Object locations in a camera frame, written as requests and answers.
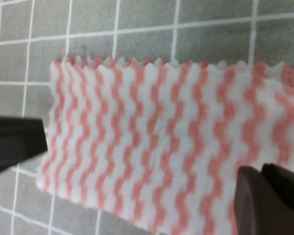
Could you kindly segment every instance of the gray tile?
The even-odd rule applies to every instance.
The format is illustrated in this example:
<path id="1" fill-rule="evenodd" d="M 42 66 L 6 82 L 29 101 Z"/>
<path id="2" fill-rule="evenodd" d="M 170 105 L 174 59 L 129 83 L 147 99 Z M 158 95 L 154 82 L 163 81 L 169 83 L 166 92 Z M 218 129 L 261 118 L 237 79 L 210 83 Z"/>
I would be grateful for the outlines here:
<path id="1" fill-rule="evenodd" d="M 13 208 L 15 175 L 12 170 L 0 173 L 0 206 L 7 209 Z"/>
<path id="2" fill-rule="evenodd" d="M 28 38 L 31 2 L 24 1 L 2 7 L 0 41 Z"/>
<path id="3" fill-rule="evenodd" d="M 294 0 L 260 0 L 258 15 L 294 12 Z"/>
<path id="4" fill-rule="evenodd" d="M 177 32 L 176 55 L 180 61 L 248 60 L 250 23 L 183 28 Z"/>
<path id="5" fill-rule="evenodd" d="M 113 36 L 98 36 L 87 38 L 70 39 L 69 54 L 70 56 L 95 56 L 103 58 L 111 56 L 113 46 Z"/>
<path id="6" fill-rule="evenodd" d="M 15 235 L 47 235 L 48 230 L 46 228 L 37 226 L 33 223 L 24 221 L 21 218 L 14 218 L 14 234 Z"/>
<path id="7" fill-rule="evenodd" d="M 49 86 L 28 86 L 26 94 L 25 115 L 41 118 L 44 126 L 49 123 L 51 92 Z"/>
<path id="8" fill-rule="evenodd" d="M 73 1 L 70 33 L 113 30 L 116 6 L 116 0 Z"/>
<path id="9" fill-rule="evenodd" d="M 251 16 L 253 0 L 181 0 L 179 22 Z"/>
<path id="10" fill-rule="evenodd" d="M 35 1 L 32 37 L 66 34 L 69 3 L 68 0 Z"/>
<path id="11" fill-rule="evenodd" d="M 37 189 L 35 178 L 19 174 L 15 211 L 27 218 L 49 222 L 51 196 Z"/>
<path id="12" fill-rule="evenodd" d="M 54 60 L 62 60 L 65 55 L 66 40 L 39 41 L 30 44 L 29 81 L 49 81 L 49 65 Z"/>
<path id="13" fill-rule="evenodd" d="M 100 220 L 101 235 L 151 235 L 146 230 L 139 229 L 134 225 L 112 214 L 102 212 Z"/>
<path id="14" fill-rule="evenodd" d="M 0 115 L 21 116 L 23 86 L 0 85 Z"/>
<path id="15" fill-rule="evenodd" d="M 27 43 L 0 45 L 0 81 L 25 81 Z"/>
<path id="16" fill-rule="evenodd" d="M 29 159 L 20 164 L 20 168 L 31 173 L 36 173 L 36 167 L 39 165 L 41 156 L 37 156 L 33 159 Z"/>
<path id="17" fill-rule="evenodd" d="M 0 211 L 0 235 L 11 234 L 11 214 Z"/>
<path id="18" fill-rule="evenodd" d="M 52 226 L 72 234 L 93 235 L 97 211 L 56 198 Z"/>
<path id="19" fill-rule="evenodd" d="M 256 37 L 255 62 L 294 66 L 294 19 L 258 22 Z"/>
<path id="20" fill-rule="evenodd" d="M 122 0 L 118 28 L 173 24 L 174 12 L 175 0 Z"/>
<path id="21" fill-rule="evenodd" d="M 170 60 L 172 30 L 118 35 L 117 57 Z"/>

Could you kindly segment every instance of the red and white cloth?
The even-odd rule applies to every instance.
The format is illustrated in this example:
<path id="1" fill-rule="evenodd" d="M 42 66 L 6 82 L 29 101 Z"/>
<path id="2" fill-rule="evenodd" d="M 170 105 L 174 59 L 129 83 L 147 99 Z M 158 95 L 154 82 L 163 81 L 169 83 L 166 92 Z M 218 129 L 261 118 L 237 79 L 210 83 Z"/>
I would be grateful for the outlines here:
<path id="1" fill-rule="evenodd" d="M 294 70 L 243 62 L 50 66 L 37 185 L 167 234 L 234 234 L 240 165 L 294 171 Z"/>

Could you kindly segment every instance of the floor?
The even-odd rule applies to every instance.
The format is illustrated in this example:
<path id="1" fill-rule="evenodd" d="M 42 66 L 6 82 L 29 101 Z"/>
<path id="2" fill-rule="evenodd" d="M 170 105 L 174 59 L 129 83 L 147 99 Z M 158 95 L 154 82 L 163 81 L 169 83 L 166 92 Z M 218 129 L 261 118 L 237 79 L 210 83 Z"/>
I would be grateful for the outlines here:
<path id="1" fill-rule="evenodd" d="M 0 115 L 47 127 L 48 66 L 66 53 L 294 66 L 294 0 L 0 0 Z M 40 192 L 38 161 L 0 175 L 1 235 L 149 234 Z"/>

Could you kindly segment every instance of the cloth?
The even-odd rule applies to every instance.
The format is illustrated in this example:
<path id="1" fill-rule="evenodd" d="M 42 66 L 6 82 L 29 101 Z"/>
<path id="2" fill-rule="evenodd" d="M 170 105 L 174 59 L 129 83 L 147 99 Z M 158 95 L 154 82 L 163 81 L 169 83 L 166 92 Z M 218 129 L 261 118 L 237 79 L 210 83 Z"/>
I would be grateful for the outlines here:
<path id="1" fill-rule="evenodd" d="M 166 234 L 234 234 L 237 169 L 294 171 L 294 70 L 160 59 L 50 66 L 37 186 Z"/>

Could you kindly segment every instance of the zigzag stripe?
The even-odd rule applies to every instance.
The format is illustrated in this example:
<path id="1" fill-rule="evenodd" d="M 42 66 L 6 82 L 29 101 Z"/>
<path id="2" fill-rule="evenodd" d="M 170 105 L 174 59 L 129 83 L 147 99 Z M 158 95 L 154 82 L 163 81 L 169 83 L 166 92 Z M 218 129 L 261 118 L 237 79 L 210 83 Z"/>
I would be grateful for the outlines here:
<path id="1" fill-rule="evenodd" d="M 152 224 L 149 225 L 152 231 L 157 231 L 158 227 L 161 226 L 166 217 L 166 209 L 161 205 L 161 199 L 166 188 L 169 188 L 172 183 L 173 172 L 169 167 L 170 157 L 173 153 L 177 152 L 179 149 L 179 138 L 175 136 L 174 129 L 176 123 L 182 118 L 184 103 L 179 100 L 179 92 L 184 82 L 186 81 L 186 76 L 188 74 L 190 66 L 182 65 L 179 81 L 172 86 L 171 100 L 175 103 L 175 114 L 174 117 L 168 121 L 166 132 L 170 136 L 170 148 L 165 151 L 161 156 L 160 168 L 164 173 L 164 179 L 162 185 L 156 188 L 153 192 L 152 201 L 156 206 L 156 216 Z"/>
<path id="2" fill-rule="evenodd" d="M 205 196 L 199 206 L 200 213 L 205 217 L 204 234 L 214 234 L 215 221 L 212 216 L 212 207 L 214 201 L 222 195 L 222 179 L 220 178 L 220 168 L 222 163 L 226 161 L 231 154 L 232 144 L 226 137 L 226 130 L 229 122 L 235 117 L 236 106 L 228 99 L 227 93 L 229 87 L 235 79 L 235 69 L 228 67 L 224 72 L 223 83 L 217 88 L 217 101 L 224 106 L 223 118 L 217 120 L 214 125 L 214 135 L 219 142 L 219 152 L 213 156 L 208 165 L 208 173 L 214 180 L 212 192 Z"/>
<path id="3" fill-rule="evenodd" d="M 74 83 L 74 78 L 72 75 L 72 72 L 70 70 L 68 70 L 68 74 L 70 77 L 70 81 L 69 81 L 69 93 L 72 97 L 72 103 L 71 106 L 67 112 L 66 115 L 66 122 L 69 124 L 69 132 L 68 135 L 65 137 L 64 141 L 63 141 L 63 145 L 62 145 L 62 149 L 64 150 L 63 153 L 63 158 L 61 159 L 61 162 L 59 163 L 58 167 L 56 168 L 55 171 L 55 191 L 57 194 L 60 194 L 59 192 L 59 176 L 60 176 L 60 172 L 63 168 L 63 166 L 65 165 L 65 163 L 67 162 L 67 159 L 69 157 L 69 153 L 68 153 L 68 145 L 69 145 L 69 140 L 72 138 L 73 136 L 73 132 L 74 132 L 74 125 L 72 122 L 72 113 L 77 109 L 78 107 L 78 99 L 76 97 L 76 95 L 74 95 L 73 92 L 73 86 L 75 85 Z"/>
<path id="4" fill-rule="evenodd" d="M 141 135 L 139 131 L 137 131 L 136 121 L 143 113 L 143 105 L 141 101 L 138 99 L 138 89 L 139 86 L 143 84 L 145 79 L 144 70 L 138 67 L 135 63 L 131 62 L 130 66 L 135 71 L 135 80 L 130 86 L 130 96 L 135 102 L 135 113 L 130 117 L 128 129 L 132 133 L 132 143 L 128 144 L 124 150 L 123 161 L 125 164 L 124 176 L 119 179 L 117 182 L 117 188 L 115 191 L 119 192 L 125 182 L 125 180 L 129 180 L 131 178 L 133 172 L 133 166 L 130 162 L 130 158 L 132 156 L 132 151 L 137 148 L 141 141 Z M 121 213 L 123 210 L 123 197 L 119 195 L 117 198 L 117 202 L 114 208 L 116 214 Z"/>
<path id="5" fill-rule="evenodd" d="M 291 99 L 280 92 L 275 92 L 274 98 L 283 107 L 286 115 L 277 120 L 273 126 L 272 142 L 279 149 L 277 163 L 279 165 L 286 165 L 292 154 L 292 145 L 287 139 L 287 131 L 294 123 L 294 104 L 292 104 Z"/>
<path id="6" fill-rule="evenodd" d="M 122 74 L 122 71 L 117 69 L 116 66 L 114 66 L 114 74 L 115 74 L 115 77 L 120 80 L 121 82 L 123 82 L 123 74 Z M 119 114 L 122 115 L 124 113 L 124 102 L 123 100 L 119 97 L 118 98 L 118 102 L 120 103 L 120 106 L 122 107 Z M 113 193 L 115 195 L 115 198 L 116 198 L 116 204 L 115 204 L 115 214 L 119 214 L 121 213 L 122 209 L 123 209 L 123 197 L 122 195 L 120 194 L 120 190 L 123 186 L 123 183 L 125 181 L 125 178 L 128 177 L 128 162 L 129 162 L 129 158 L 130 158 L 130 155 L 127 155 L 127 156 L 123 156 L 123 162 L 125 164 L 125 170 L 124 170 L 124 175 L 121 175 L 117 180 L 116 180 L 116 183 L 115 183 L 115 186 L 114 186 L 114 189 L 113 189 Z"/>
<path id="7" fill-rule="evenodd" d="M 61 64 L 58 64 L 58 63 L 54 63 L 54 64 L 56 68 L 59 70 L 59 79 L 56 84 L 56 93 L 59 95 L 60 102 L 59 102 L 59 106 L 56 107 L 55 109 L 55 116 L 53 121 L 54 123 L 57 123 L 56 125 L 57 130 L 54 133 L 53 137 L 51 138 L 51 149 L 52 149 L 51 158 L 49 158 L 48 161 L 46 161 L 46 164 L 43 166 L 43 169 L 42 169 L 42 173 L 46 177 L 44 188 L 49 191 L 50 191 L 50 174 L 48 173 L 48 171 L 49 171 L 50 165 L 55 161 L 55 158 L 57 156 L 57 148 L 55 147 L 55 144 L 56 144 L 57 138 L 61 136 L 61 133 L 62 133 L 62 128 L 61 128 L 61 124 L 59 123 L 60 121 L 59 119 L 60 119 L 60 113 L 64 106 L 64 94 L 62 92 L 64 74 L 63 74 Z"/>
<path id="8" fill-rule="evenodd" d="M 196 187 L 196 174 L 192 172 L 192 168 L 198 157 L 201 156 L 204 150 L 205 142 L 200 135 L 200 127 L 202 123 L 207 119 L 208 115 L 208 105 L 202 100 L 201 90 L 208 81 L 208 70 L 205 69 L 205 64 L 202 65 L 200 69 L 200 75 L 197 83 L 193 86 L 193 99 L 197 103 L 198 115 L 190 122 L 189 125 L 189 135 L 194 140 L 194 148 L 188 156 L 185 157 L 183 162 L 183 171 L 186 173 L 188 182 L 185 190 L 181 190 L 175 199 L 175 207 L 179 212 L 179 222 L 176 226 L 172 228 L 171 234 L 182 234 L 188 227 L 188 222 L 190 215 L 188 213 L 187 206 L 185 205 L 185 200 L 187 196 L 194 193 Z"/>
<path id="9" fill-rule="evenodd" d="M 144 203 L 139 198 L 140 198 L 140 194 L 141 194 L 141 190 L 143 186 L 149 183 L 151 173 L 152 173 L 149 167 L 149 162 L 151 158 L 151 153 L 153 152 L 154 149 L 156 149 L 158 145 L 158 141 L 159 141 L 159 136 L 154 133 L 154 129 L 155 129 L 157 120 L 163 111 L 163 103 L 159 101 L 158 95 L 159 95 L 160 86 L 165 82 L 166 78 L 167 78 L 167 68 L 161 67 L 161 69 L 159 70 L 157 82 L 151 87 L 151 91 L 150 91 L 150 97 L 154 103 L 154 106 L 156 107 L 156 110 L 153 116 L 148 120 L 148 123 L 147 123 L 147 132 L 150 138 L 150 145 L 147 149 L 143 151 L 143 157 L 141 161 L 142 166 L 144 166 L 143 178 L 134 185 L 134 189 L 133 189 L 133 194 L 135 198 L 134 220 L 140 220 L 143 213 Z"/>
<path id="10" fill-rule="evenodd" d="M 137 66 L 134 62 L 133 63 L 131 62 L 131 66 L 135 70 L 136 78 L 135 78 L 135 82 L 130 87 L 130 96 L 135 102 L 136 112 L 130 118 L 130 123 L 129 123 L 129 129 L 133 134 L 133 142 L 132 142 L 132 145 L 127 146 L 125 149 L 126 155 L 128 156 L 132 155 L 133 149 L 137 148 L 141 142 L 141 134 L 136 128 L 136 121 L 138 117 L 140 117 L 143 114 L 143 104 L 138 99 L 138 89 L 139 89 L 139 86 L 143 84 L 145 79 L 145 73 L 143 68 Z M 132 174 L 132 171 L 133 171 L 133 167 L 130 165 L 129 158 L 130 157 L 128 157 L 128 160 L 126 162 L 127 162 L 127 172 L 129 172 L 128 176 L 130 178 L 130 175 Z M 131 198 L 135 201 L 135 204 L 137 204 L 137 198 L 135 198 L 134 189 L 135 187 L 133 187 Z"/>
<path id="11" fill-rule="evenodd" d="M 69 169 L 67 177 L 66 177 L 66 182 L 68 186 L 67 193 L 68 193 L 68 197 L 71 199 L 73 199 L 72 198 L 72 189 L 73 189 L 72 177 L 75 171 L 79 169 L 83 159 L 82 152 L 81 152 L 82 144 L 84 143 L 84 141 L 89 139 L 89 136 L 90 136 L 90 125 L 88 123 L 87 118 L 89 113 L 92 111 L 92 103 L 89 97 L 87 96 L 87 91 L 86 91 L 87 80 L 85 77 L 85 73 L 81 70 L 79 66 L 74 65 L 73 68 L 78 72 L 79 76 L 82 79 L 81 90 L 82 90 L 83 97 L 86 99 L 86 107 L 84 111 L 81 113 L 81 116 L 79 119 L 79 123 L 83 127 L 83 133 L 76 143 L 76 160 L 74 165 Z"/>
<path id="12" fill-rule="evenodd" d="M 96 190 L 98 192 L 99 208 L 104 207 L 106 195 L 103 192 L 102 187 L 103 187 L 105 179 L 108 176 L 110 176 L 113 172 L 115 164 L 113 161 L 112 154 L 113 154 L 115 147 L 120 143 L 120 138 L 122 135 L 122 130 L 119 127 L 119 123 L 120 123 L 121 116 L 124 113 L 124 103 L 123 103 L 121 97 L 119 96 L 119 88 L 123 82 L 123 78 L 122 78 L 121 71 L 116 70 L 116 67 L 113 67 L 113 70 L 115 73 L 115 85 L 111 86 L 111 93 L 112 93 L 112 97 L 115 99 L 115 101 L 118 104 L 118 110 L 116 110 L 115 113 L 112 115 L 111 125 L 112 125 L 113 131 L 114 131 L 114 139 L 113 139 L 113 142 L 109 144 L 108 149 L 107 149 L 106 158 L 108 161 L 108 166 L 107 166 L 105 172 L 103 174 L 99 175 L 98 180 L 96 182 Z"/>
<path id="13" fill-rule="evenodd" d="M 96 141 L 92 142 L 89 155 L 91 156 L 91 163 L 87 169 L 85 169 L 80 177 L 79 185 L 81 186 L 81 200 L 85 204 L 88 202 L 88 187 L 85 185 L 89 175 L 95 171 L 98 164 L 98 156 L 95 155 L 98 145 L 104 142 L 106 129 L 103 125 L 103 118 L 108 113 L 108 101 L 104 99 L 101 92 L 101 86 L 104 84 L 104 79 L 99 70 L 94 70 L 88 67 L 96 77 L 95 93 L 100 100 L 100 112 L 96 116 L 96 127 L 98 128 L 99 134 Z"/>
<path id="14" fill-rule="evenodd" d="M 250 165 L 258 159 L 261 151 L 261 145 L 256 138 L 257 125 L 263 123 L 266 118 L 265 107 L 257 100 L 257 88 L 264 86 L 263 78 L 255 71 L 252 72 L 253 80 L 252 85 L 247 87 L 244 92 L 244 99 L 246 103 L 249 103 L 253 109 L 253 116 L 245 121 L 242 128 L 242 140 L 248 146 L 248 150 L 239 160 L 235 166 L 235 172 L 238 171 L 241 165 Z"/>

